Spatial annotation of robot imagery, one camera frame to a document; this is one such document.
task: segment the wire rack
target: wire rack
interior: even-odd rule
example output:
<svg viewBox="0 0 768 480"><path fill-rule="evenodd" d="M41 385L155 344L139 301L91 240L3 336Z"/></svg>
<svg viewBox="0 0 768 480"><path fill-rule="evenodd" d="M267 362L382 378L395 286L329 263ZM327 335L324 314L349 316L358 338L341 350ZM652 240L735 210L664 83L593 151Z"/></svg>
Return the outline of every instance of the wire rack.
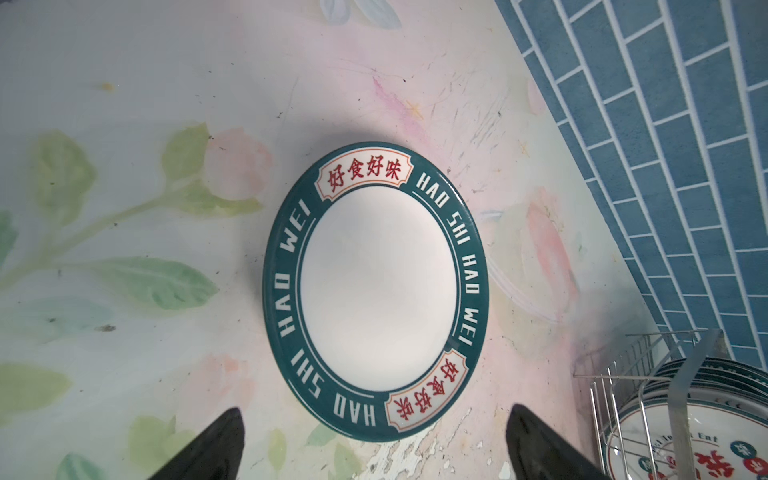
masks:
<svg viewBox="0 0 768 480"><path fill-rule="evenodd" d="M651 432L645 412L645 389L649 382L668 382L667 407L676 457L677 476L680 480L695 480L694 454L690 444L688 425L688 391L691 382L708 356L728 358L723 331L720 329L678 330L673 332L638 333L627 335L630 346L597 375L574 375L591 379L590 400L597 436L598 458L605 473L604 452L617 450L624 466L624 477L629 477L625 445L645 447L650 459L652 476L659 478L652 446ZM658 376L659 369L673 359L685 358L674 377ZM645 442L628 439L621 434L619 412L629 402L639 402L645 429ZM618 438L618 447L608 444L608 438Z"/></svg>

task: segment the stacked plate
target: stacked plate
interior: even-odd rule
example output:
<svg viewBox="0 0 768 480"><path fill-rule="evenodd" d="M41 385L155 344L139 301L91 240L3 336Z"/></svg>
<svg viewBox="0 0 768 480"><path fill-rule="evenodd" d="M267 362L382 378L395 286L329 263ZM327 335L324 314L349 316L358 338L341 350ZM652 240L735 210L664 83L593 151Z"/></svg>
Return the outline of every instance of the stacked plate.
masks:
<svg viewBox="0 0 768 480"><path fill-rule="evenodd" d="M669 362L657 376L672 378L682 365ZM677 476L668 387L649 382L644 395L658 478ZM614 427L605 444L606 472L621 480L653 480L637 397L621 410L619 423L624 449ZM705 360L688 393L688 424L697 478L768 480L768 374L731 360Z"/></svg>

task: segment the white grout line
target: white grout line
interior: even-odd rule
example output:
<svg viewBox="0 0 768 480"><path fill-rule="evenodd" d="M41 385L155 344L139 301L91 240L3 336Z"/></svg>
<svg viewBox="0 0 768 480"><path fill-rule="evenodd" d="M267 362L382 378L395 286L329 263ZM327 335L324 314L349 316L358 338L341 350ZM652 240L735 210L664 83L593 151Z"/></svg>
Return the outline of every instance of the white grout line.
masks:
<svg viewBox="0 0 768 480"><path fill-rule="evenodd" d="M768 80L759 81L756 84L752 84L749 87L746 88L746 91L755 91L758 88L762 88L768 85Z"/></svg>
<svg viewBox="0 0 768 480"><path fill-rule="evenodd" d="M670 115L669 117L662 118L661 120L656 120L653 123L654 123L654 125L659 126L659 125L662 125L662 124L666 124L668 121L677 120L680 117L685 117L686 115L688 115L688 113L689 113L688 109L686 108L683 111L679 111L676 114Z"/></svg>
<svg viewBox="0 0 768 480"><path fill-rule="evenodd" d="M531 28L528 26L528 20L523 16L522 11L520 10L520 5L517 3L513 3L512 7L515 9L515 13L518 15L518 18L520 19L520 23L523 26L523 29L525 30L525 34L528 36L528 38L531 39L531 43L533 44L533 47L536 49L536 55L541 55L541 50L538 47L538 43L536 42L536 37L533 36L533 33L531 32ZM571 116L571 110L568 108L568 105L565 103L565 100L563 99L563 94L560 92L560 87L555 84L554 78L552 77L552 72L549 70L549 65L546 62L541 63L541 67L544 69L544 73L547 76L547 79L549 80L550 84L552 85L552 89L554 90L554 94L557 96L558 101L560 102L560 105L563 108L563 111L565 112L565 116L568 118L568 120L573 124L573 118ZM589 163L589 166L591 167L593 172L597 172L598 170L594 166L594 162L592 161L592 156L587 150L587 146L584 144L584 138L581 137L581 132L574 128L574 134L576 136L576 140L578 141L579 146L581 147L581 150L584 152L584 156L587 158L587 163ZM619 230L621 230L621 234L624 236L624 241L627 242L627 248L632 252L632 259L639 258L637 256L637 251L634 249L634 245L632 245L632 242L629 240L626 240L627 238L627 230L624 228L624 224L621 222L621 218L618 216L618 212L616 211L616 207L608 200L610 197L608 196L608 190L605 188L605 184L603 184L603 180L599 177L594 178L595 181L597 181L598 185L600 186L600 191L605 197L605 201L608 204L608 208L611 209L611 213L614 215L614 219L616 220L616 224L619 226ZM661 302L659 301L658 297L656 296L656 293L653 291L653 289L650 288L650 281L648 279L648 275L645 273L645 267L643 266L642 262L636 262L637 268L640 269L640 273L643 275L645 283L648 285L648 288L650 289L651 293L650 295L654 298L654 302L657 306L661 305ZM664 314L664 311L659 309L661 317L664 319L664 322L667 324L667 328L672 330L672 325L670 325L669 319ZM651 317L651 320L656 323L656 319ZM679 352L682 354L683 350L681 348L678 348Z"/></svg>
<svg viewBox="0 0 768 480"><path fill-rule="evenodd" d="M735 250L736 253L746 253L746 252L764 252L768 250L768 247L759 247L759 248L740 248L738 250Z"/></svg>
<svg viewBox="0 0 768 480"><path fill-rule="evenodd" d="M606 2L605 4L606 11L613 11L613 7L610 2ZM616 147L616 152L619 155L619 159L621 160L621 164L624 166L625 171L627 171L627 176L629 178L630 184L632 185L632 190L635 192L635 196L638 200L638 205L640 205L641 210L643 211L643 215L645 216L645 219L650 227L650 234L654 238L654 242L657 245L657 248L659 249L659 252L661 252L661 258L664 261L664 265L667 268L667 272L672 272L672 268L669 264L669 260L664 256L664 246L661 244L661 241L659 240L659 236L656 232L656 227L654 226L653 222L650 220L650 214L648 213L648 209L645 205L645 201L643 197L640 195L640 188L637 186L637 182L635 181L634 177L631 175L629 163L627 162L627 157L624 155L624 149L621 147L621 144L616 141L617 135L616 130L614 129L614 125L611 123L611 118L608 116L608 113L605 109L605 105L603 105L598 99L600 98L600 94L598 93L598 87L594 83L594 78L592 77L592 73L587 66L587 62L584 59L584 52L581 51L581 46L576 41L576 35L573 32L573 28L571 27L571 24L568 24L565 19L565 11L563 9L563 5L561 3L561 0L554 0L554 6L558 10L558 14L560 15L560 19L563 21L565 31L568 34L568 39L570 40L571 44L573 45L574 51L576 52L576 56L578 57L579 63L584 66L584 76L586 77L587 83L589 84L590 91L592 93L592 97L594 97L595 102L598 106L598 109L600 110L600 114L602 116L603 122L605 123L606 128L608 129L608 133L610 134L611 138L614 140L614 146ZM614 29L614 34L617 35L617 32L620 31L617 28L617 25L612 25ZM638 83L634 82L633 86L635 88L638 88ZM628 237L626 234L626 230L622 232L625 237ZM675 290L677 291L678 296L680 295L681 289L680 285L677 283L677 279L675 277L671 277L672 283L674 284ZM653 286L650 286L650 291L654 292L655 290ZM658 301L658 298L655 299L657 301L657 306L659 309L661 308L661 302Z"/></svg>
<svg viewBox="0 0 768 480"><path fill-rule="evenodd" d="M593 9L598 3L602 2L603 0L593 0L592 2L587 3L585 7L583 7L578 12L574 13L568 21L570 23L576 22L583 14L589 12L591 9Z"/></svg>
<svg viewBox="0 0 768 480"><path fill-rule="evenodd" d="M655 165L655 164L658 164L660 162L661 162L661 160L657 158L654 161L650 161L650 162L646 162L644 164L639 164L639 165L635 165L634 167L630 167L630 170L637 170L638 168L650 167L651 165Z"/></svg>
<svg viewBox="0 0 768 480"><path fill-rule="evenodd" d="M663 22L663 21L664 21L663 18L657 18L656 20L653 20L648 25L645 25L640 30L638 30L635 33L633 33L632 35L626 37L624 39L623 43L627 44L627 43L633 41L635 38L642 37L643 35L647 34L649 31L651 31L654 28L656 28L657 26L661 25L661 22ZM618 38L619 43L622 43L622 40L621 40L621 38L618 37L618 35L617 35L617 38Z"/></svg>
<svg viewBox="0 0 768 480"><path fill-rule="evenodd" d="M690 228L689 230L692 231L692 232L697 232L699 230L712 230L712 229L720 228L720 227L721 227L721 225L712 225L710 227L694 227L694 228Z"/></svg>
<svg viewBox="0 0 768 480"><path fill-rule="evenodd" d="M723 9L723 20L725 20L725 31L728 34L728 40L733 44L733 48L730 49L730 60L733 63L733 71L736 74L736 86L739 91L741 113L744 116L746 136L749 139L750 154L752 155L752 164L755 169L755 180L757 180L757 193L760 196L760 205L763 207L763 222L765 222L764 225L768 233L768 192L766 192L766 181L763 176L763 167L760 163L760 149L757 146L752 104L750 103L750 96L746 91L744 62L741 58L741 45L739 45L739 37L736 34L736 21L733 19L731 0L723 0L720 3L720 7Z"/></svg>
<svg viewBox="0 0 768 480"><path fill-rule="evenodd" d="M659 159L661 161L661 170L664 173L664 179L667 181L667 188L669 189L672 201L675 206L675 210L677 210L677 215L680 218L680 222L683 225L683 231L685 233L686 239L688 241L688 244L690 246L690 251L693 254L694 261L696 262L696 267L699 270L699 275L703 278L704 283L704 289L707 292L707 295L710 298L710 304L712 306L713 311L715 312L715 317L717 318L717 323L720 326L720 328L723 328L723 321L720 318L720 315L717 313L717 306L715 305L714 296L712 295L712 289L710 287L709 281L704 276L704 266L701 262L701 258L699 255L699 251L696 247L696 244L694 243L693 234L690 232L690 228L688 225L688 220L685 217L685 213L683 212L682 204L680 203L680 198L677 195L677 191L675 190L674 182L672 181L672 173L670 172L669 166L667 165L667 160L664 157L664 151L661 148L661 142L659 141L658 133L656 132L656 128L653 124L653 121L650 117L650 110L648 110L648 104L645 100L645 95L643 94L643 91L640 89L640 81L637 78L637 72L634 69L634 64L632 63L631 57L629 55L629 50L627 49L626 44L623 44L620 42L619 35L617 32L619 32L619 24L618 20L616 18L616 12L614 12L613 5L608 2L606 4L606 13L608 16L608 21L611 23L611 27L613 28L614 33L616 34L616 39L619 45L619 51L621 52L621 57L624 59L624 63L627 68L627 73L629 74L630 80L632 81L632 85L636 87L637 89L637 103L640 105L640 110L643 114L643 119L645 120L645 123L648 127L648 133L650 134L651 142L654 144L654 150L656 151L656 155L659 156ZM661 21L665 22L665 15L662 15ZM673 270L670 268L669 264L669 258L663 257L664 262L667 265L667 268L670 272L673 272ZM675 285L675 290L682 294L682 289L680 288L679 283L677 282L677 278L673 275L672 280ZM694 318L690 314L690 309L688 308L687 303L683 301L683 304L685 305L685 310L688 312L688 317L691 321L692 325L695 325ZM728 338L726 337L726 346L728 348L729 353L732 353L730 349L730 342L728 341Z"/></svg>
<svg viewBox="0 0 768 480"><path fill-rule="evenodd" d="M724 1L727 2L728 6L730 7L730 1L729 0L724 0ZM677 37L675 37L675 34L674 34L672 17L670 15L670 10L669 10L669 5L667 4L667 0L659 0L659 7L661 9L661 17L664 19L664 28L667 31L667 38L672 48L672 57L674 59L675 67L677 68L677 75L680 77L680 85L683 88L685 101L686 101L686 104L688 105L688 109L690 110L690 119L691 119L691 123L694 126L694 133L696 134L696 140L699 146L699 151L701 153L701 157L704 162L704 170L707 171L707 177L710 179L710 182L712 184L712 198L715 201L715 208L717 209L717 216L720 218L720 224L723 225L723 233L725 236L726 245L728 247L728 252L730 254L730 261L733 264L733 270L736 272L736 279L737 279L737 282L739 283L739 290L741 292L742 300L746 304L746 311L749 314L750 327L752 329L752 334L755 337L755 341L759 342L760 340L757 338L757 328L755 327L755 320L752 314L752 310L750 308L749 302L746 300L746 290L744 288L744 280L741 278L741 270L739 268L738 259L736 258L736 252L733 249L733 239L730 235L730 228L728 227L728 223L726 223L725 221L725 213L723 211L723 199L720 198L720 190L717 188L717 179L715 178L714 172L712 169L710 152L707 150L706 141L704 140L703 129L699 121L696 104L694 103L694 95L691 92L690 82L688 81L688 72L685 66L683 65L683 54L680 50L680 44L677 43ZM709 286L709 281L707 280L706 277L704 277L704 284L705 286ZM717 312L717 310L715 310L715 314L719 319L720 313ZM763 354L762 350L759 350L759 352L760 352L760 364L763 366L763 369L765 369L766 368L765 355Z"/></svg>
<svg viewBox="0 0 768 480"><path fill-rule="evenodd" d="M725 43L723 43L723 44L720 44L720 45L716 46L715 48L712 48L712 49L710 49L710 50L707 50L707 51L705 51L705 52L704 52L704 53L702 53L702 54L698 54L698 55L696 55L696 56L695 56L695 57L693 57L693 58L689 58L689 59L687 59L685 62L683 62L683 65L685 65L686 67L688 67L688 66L690 66L690 65L693 65L693 64L694 64L694 63L696 63L697 61L702 61L702 60L704 60L705 58L707 58L707 57L710 57L710 56L712 56L712 55L715 55L715 54L716 54L718 51L723 51L723 50L725 50L725 49L726 49L726 48L728 48L728 47L730 47L730 42L728 42L728 41L727 41L727 42L725 42Z"/></svg>
<svg viewBox="0 0 768 480"><path fill-rule="evenodd" d="M631 201L635 201L635 200L637 200L637 197L632 197L632 198L625 198L625 199L623 199L623 200L616 200L616 201L614 202L614 205L618 205L618 204L625 204L625 203L627 203L627 202L631 202Z"/></svg>
<svg viewBox="0 0 768 480"><path fill-rule="evenodd" d="M610 104L612 101L614 101L614 100L618 100L619 98L621 98L621 97L623 97L623 96L625 96L625 95L627 95L627 94L630 94L630 93L632 93L633 91L634 91L634 88L633 88L633 87L629 87L627 90L624 90L624 91L620 91L619 93L617 93L617 94L616 94L616 95L614 95L613 97L608 97L608 98L606 98L605 100L603 100L603 105L605 105L605 104Z"/></svg>
<svg viewBox="0 0 768 480"><path fill-rule="evenodd" d="M573 70L569 71L567 74L564 74L562 77L558 78L558 79L557 79L557 80L555 80L554 82L555 82L555 83L557 83L557 84L559 84L559 83L561 83L563 80L568 80L570 77L573 77L574 75L576 75L578 72L580 72L580 71L582 71L582 70L584 70L584 67L582 67L581 65L579 65L578 67L576 67L576 68L574 68Z"/></svg>
<svg viewBox="0 0 768 480"><path fill-rule="evenodd" d="M744 140L745 138L747 138L746 134L744 134L744 135L737 135L736 137L726 138L725 140L716 141L713 144L709 144L709 145L707 145L707 148L721 147L723 145L728 145L728 144L732 144L734 142L738 142L738 141Z"/></svg>
<svg viewBox="0 0 768 480"><path fill-rule="evenodd" d="M593 144L593 145L590 145L589 147L587 147L587 150L592 150L593 148L602 147L603 145L608 145L612 141L614 141L613 138L609 138L609 139L603 140L603 141L598 141L596 144Z"/></svg>
<svg viewBox="0 0 768 480"><path fill-rule="evenodd" d="M709 186L709 184L710 184L710 182L706 181L706 182L701 182L700 184L686 185L685 187L680 187L680 188L677 188L676 190L678 192L682 192L682 191L685 191L685 190L690 190L692 188L706 187L706 186Z"/></svg>

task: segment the white plate with red characters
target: white plate with red characters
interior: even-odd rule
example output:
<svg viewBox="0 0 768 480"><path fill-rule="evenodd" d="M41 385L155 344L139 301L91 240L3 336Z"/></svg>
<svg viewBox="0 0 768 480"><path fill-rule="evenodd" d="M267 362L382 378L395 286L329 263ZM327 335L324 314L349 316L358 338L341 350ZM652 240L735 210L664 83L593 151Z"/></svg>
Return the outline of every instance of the white plate with red characters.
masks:
<svg viewBox="0 0 768 480"><path fill-rule="evenodd" d="M646 402L645 411L658 478L677 476L667 400ZM696 399L688 400L688 420L697 478L768 479L768 420L720 403ZM625 480L625 458L629 478L651 480L639 406L632 406L621 414L624 454L617 434L614 430L607 438L606 472L612 478Z"/></svg>
<svg viewBox="0 0 768 480"><path fill-rule="evenodd" d="M480 357L488 273L475 222L416 152L340 148L277 214L263 308L283 378L315 417L359 440L412 435L455 402Z"/></svg>

